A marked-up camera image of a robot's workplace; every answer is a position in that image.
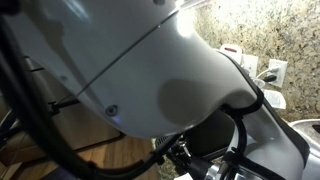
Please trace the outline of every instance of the electrical outlet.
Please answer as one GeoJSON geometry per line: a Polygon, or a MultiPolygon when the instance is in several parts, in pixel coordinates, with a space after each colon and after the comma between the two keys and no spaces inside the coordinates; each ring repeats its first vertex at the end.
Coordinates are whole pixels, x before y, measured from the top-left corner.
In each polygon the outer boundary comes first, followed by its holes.
{"type": "Polygon", "coordinates": [[[270,82],[270,84],[277,86],[277,87],[282,87],[284,77],[286,75],[286,70],[287,70],[287,61],[281,61],[277,59],[270,59],[269,60],[269,69],[270,68],[279,68],[277,72],[268,72],[268,76],[270,75],[275,75],[277,76],[277,79],[273,82],[270,82]]]}
{"type": "Polygon", "coordinates": [[[251,78],[257,76],[258,57],[242,54],[242,67],[249,72],[251,78]]]}

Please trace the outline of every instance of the granite backsplash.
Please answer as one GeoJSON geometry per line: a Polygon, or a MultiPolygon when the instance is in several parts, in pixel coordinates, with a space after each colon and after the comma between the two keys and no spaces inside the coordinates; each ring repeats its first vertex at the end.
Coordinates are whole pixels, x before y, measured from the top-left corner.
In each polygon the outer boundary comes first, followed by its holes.
{"type": "Polygon", "coordinates": [[[210,46],[237,44],[259,57],[258,73],[269,59],[288,61],[280,91],[288,120],[320,118],[320,1],[215,0],[189,10],[194,28],[210,46]]]}

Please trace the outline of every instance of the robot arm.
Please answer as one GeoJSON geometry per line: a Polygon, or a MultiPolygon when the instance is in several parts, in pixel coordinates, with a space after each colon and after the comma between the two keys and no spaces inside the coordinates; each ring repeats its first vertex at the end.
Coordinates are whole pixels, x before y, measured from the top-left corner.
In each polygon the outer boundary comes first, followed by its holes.
{"type": "Polygon", "coordinates": [[[248,160],[300,179],[305,142],[241,68],[182,18],[173,2],[34,0],[22,1],[22,12],[6,21],[26,55],[124,133],[181,133],[221,108],[240,124],[229,152],[242,149],[248,160]],[[254,112],[239,111],[248,107],[254,112]]]}

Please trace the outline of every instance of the wooden floor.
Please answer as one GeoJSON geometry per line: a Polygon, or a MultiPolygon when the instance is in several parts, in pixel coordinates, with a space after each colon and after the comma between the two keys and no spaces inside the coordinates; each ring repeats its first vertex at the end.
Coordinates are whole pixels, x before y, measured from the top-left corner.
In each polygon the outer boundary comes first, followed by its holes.
{"type": "MultiPolygon", "coordinates": [[[[95,162],[99,167],[117,168],[130,165],[133,162],[140,160],[151,150],[152,145],[150,140],[126,136],[119,141],[80,151],[78,154],[87,161],[90,160],[95,162]]],[[[13,179],[37,180],[57,167],[58,166],[52,161],[22,165],[13,179]]],[[[159,180],[157,167],[153,166],[137,179],[159,180]]]]}

